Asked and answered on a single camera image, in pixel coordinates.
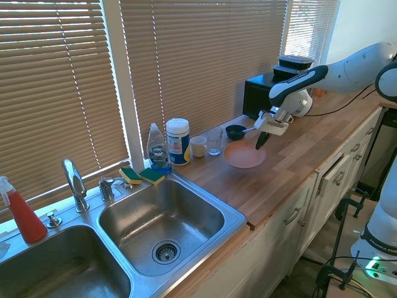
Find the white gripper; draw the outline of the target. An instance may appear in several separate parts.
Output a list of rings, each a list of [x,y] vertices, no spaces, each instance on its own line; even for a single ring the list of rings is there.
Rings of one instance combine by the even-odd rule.
[[[260,111],[254,123],[254,128],[261,131],[255,146],[256,150],[259,150],[269,141],[272,135],[283,135],[287,129],[287,124],[277,122],[270,112]]]

